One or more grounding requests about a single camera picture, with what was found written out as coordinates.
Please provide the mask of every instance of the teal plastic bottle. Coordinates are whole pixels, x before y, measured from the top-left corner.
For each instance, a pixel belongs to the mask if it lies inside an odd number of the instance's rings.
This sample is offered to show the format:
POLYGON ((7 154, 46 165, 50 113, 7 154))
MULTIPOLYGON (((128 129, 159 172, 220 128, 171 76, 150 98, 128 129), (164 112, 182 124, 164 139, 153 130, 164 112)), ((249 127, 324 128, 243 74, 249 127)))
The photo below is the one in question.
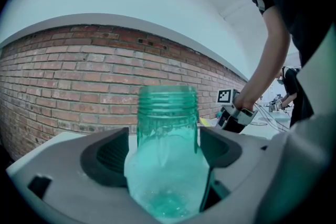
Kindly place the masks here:
POLYGON ((140 89, 138 150, 125 176, 133 199, 162 223, 199 213, 209 167, 197 143, 197 119, 193 87, 140 89))

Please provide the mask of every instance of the white wall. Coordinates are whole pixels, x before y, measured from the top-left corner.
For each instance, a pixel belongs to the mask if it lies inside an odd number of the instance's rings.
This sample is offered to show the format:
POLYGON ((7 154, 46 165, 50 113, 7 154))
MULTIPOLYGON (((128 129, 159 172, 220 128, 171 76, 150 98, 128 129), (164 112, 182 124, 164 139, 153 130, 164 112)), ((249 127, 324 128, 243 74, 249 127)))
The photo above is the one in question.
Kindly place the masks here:
POLYGON ((251 75, 244 49, 206 0, 11 0, 0 18, 0 47, 49 27, 110 24, 148 31, 251 75))

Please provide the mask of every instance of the brick wall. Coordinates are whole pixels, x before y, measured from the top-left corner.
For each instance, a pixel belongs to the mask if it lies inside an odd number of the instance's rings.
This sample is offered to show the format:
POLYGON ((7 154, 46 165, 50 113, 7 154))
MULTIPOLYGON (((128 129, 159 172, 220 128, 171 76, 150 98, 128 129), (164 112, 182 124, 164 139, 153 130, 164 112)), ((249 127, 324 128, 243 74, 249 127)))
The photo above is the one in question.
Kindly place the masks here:
POLYGON ((148 33, 110 26, 49 29, 3 48, 0 130, 18 159, 64 131, 136 132, 144 85, 191 85, 200 116, 214 118, 219 87, 245 81, 198 52, 148 33))

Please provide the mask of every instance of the plastic bottle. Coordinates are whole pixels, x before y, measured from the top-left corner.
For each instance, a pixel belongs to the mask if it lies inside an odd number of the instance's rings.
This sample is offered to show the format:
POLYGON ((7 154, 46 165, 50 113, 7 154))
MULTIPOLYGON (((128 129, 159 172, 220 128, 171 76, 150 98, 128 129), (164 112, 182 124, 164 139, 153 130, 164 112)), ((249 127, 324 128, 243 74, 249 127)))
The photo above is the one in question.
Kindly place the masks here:
POLYGON ((138 150, 125 176, 133 199, 162 223, 199 212, 208 165, 197 143, 197 119, 193 87, 140 89, 138 150))

